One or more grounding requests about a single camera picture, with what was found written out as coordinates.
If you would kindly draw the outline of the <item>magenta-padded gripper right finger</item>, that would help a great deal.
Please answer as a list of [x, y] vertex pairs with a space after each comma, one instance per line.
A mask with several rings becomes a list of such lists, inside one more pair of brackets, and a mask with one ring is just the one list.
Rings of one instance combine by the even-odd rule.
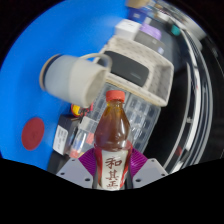
[[144, 187], [167, 175], [166, 170], [155, 158], [147, 159], [138, 150], [132, 150], [126, 179], [127, 189]]

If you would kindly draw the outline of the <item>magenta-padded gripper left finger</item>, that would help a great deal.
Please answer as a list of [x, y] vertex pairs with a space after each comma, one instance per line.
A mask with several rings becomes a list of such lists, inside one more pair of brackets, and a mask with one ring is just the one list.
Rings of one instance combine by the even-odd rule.
[[79, 158], [70, 158], [57, 172], [57, 176], [78, 186], [96, 189], [96, 168], [94, 149], [91, 148]]

